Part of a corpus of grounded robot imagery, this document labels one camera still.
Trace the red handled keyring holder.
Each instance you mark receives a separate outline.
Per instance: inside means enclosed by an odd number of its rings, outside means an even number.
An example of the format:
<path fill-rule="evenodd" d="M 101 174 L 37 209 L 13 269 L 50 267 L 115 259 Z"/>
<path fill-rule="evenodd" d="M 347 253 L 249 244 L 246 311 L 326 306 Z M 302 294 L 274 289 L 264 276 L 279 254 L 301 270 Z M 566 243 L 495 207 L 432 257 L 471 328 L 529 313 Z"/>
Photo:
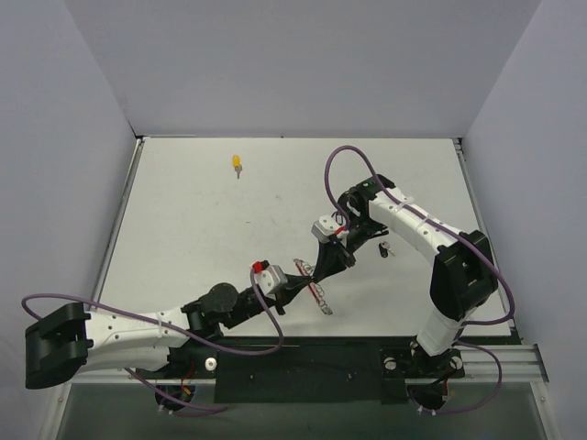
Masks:
<path fill-rule="evenodd" d="M 299 258 L 295 258 L 293 260 L 293 263 L 296 266 L 296 268 L 301 276 L 312 277 L 314 275 L 315 267 L 310 265 L 306 261 L 299 259 Z M 314 300 L 315 300 L 318 308 L 322 312 L 322 314 L 324 314 L 326 316 L 331 316 L 334 314 L 332 309 L 327 304 L 325 292 L 319 284 L 317 284 L 315 282 L 311 282 L 307 286 L 307 289 L 310 291 L 312 297 L 314 298 Z"/>

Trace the black tagged key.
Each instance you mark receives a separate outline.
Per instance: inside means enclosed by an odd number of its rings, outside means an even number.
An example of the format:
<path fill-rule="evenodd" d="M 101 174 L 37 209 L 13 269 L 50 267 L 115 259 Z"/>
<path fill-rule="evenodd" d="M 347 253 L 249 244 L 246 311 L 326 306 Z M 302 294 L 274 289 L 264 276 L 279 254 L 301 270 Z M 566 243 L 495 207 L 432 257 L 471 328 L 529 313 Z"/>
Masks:
<path fill-rule="evenodd" d="M 394 257 L 395 252 L 392 250 L 391 245 L 387 241 L 382 241 L 378 244 L 378 249 L 382 258 L 386 259 L 390 256 Z"/>

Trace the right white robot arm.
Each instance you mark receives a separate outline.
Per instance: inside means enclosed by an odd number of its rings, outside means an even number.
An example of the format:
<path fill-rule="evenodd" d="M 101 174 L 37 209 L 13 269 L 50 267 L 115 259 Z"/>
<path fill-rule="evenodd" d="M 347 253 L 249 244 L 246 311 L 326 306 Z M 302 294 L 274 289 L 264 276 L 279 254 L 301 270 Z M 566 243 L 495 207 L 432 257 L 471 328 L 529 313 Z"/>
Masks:
<path fill-rule="evenodd" d="M 493 261 L 488 238 L 479 230 L 467 234 L 445 225 L 381 174 L 351 187 L 338 204 L 349 221 L 346 225 L 322 215 L 312 226 L 319 242 L 314 281 L 352 267 L 354 253 L 379 234 L 393 232 L 402 238 L 432 267 L 433 309 L 415 337 L 409 361 L 415 372 L 433 373 L 465 321 L 498 288 L 487 267 Z"/>

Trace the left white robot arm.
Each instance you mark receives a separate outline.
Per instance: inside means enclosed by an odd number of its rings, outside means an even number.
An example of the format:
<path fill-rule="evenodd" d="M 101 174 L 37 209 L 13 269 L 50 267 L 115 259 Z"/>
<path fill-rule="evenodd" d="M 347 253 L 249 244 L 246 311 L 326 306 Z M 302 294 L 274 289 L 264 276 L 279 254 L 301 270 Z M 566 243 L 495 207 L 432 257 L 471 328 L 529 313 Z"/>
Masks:
<path fill-rule="evenodd" d="M 63 306 L 38 316 L 25 331 L 25 386 L 47 389 L 102 369 L 162 371 L 176 378 L 199 347 L 246 357 L 272 354 L 284 343 L 282 330 L 277 344 L 264 349 L 222 346 L 222 330 L 259 314 L 273 320 L 311 281 L 309 276 L 273 276 L 264 270 L 252 275 L 244 291 L 219 283 L 193 302 L 153 313 L 127 312 L 64 295 Z"/>

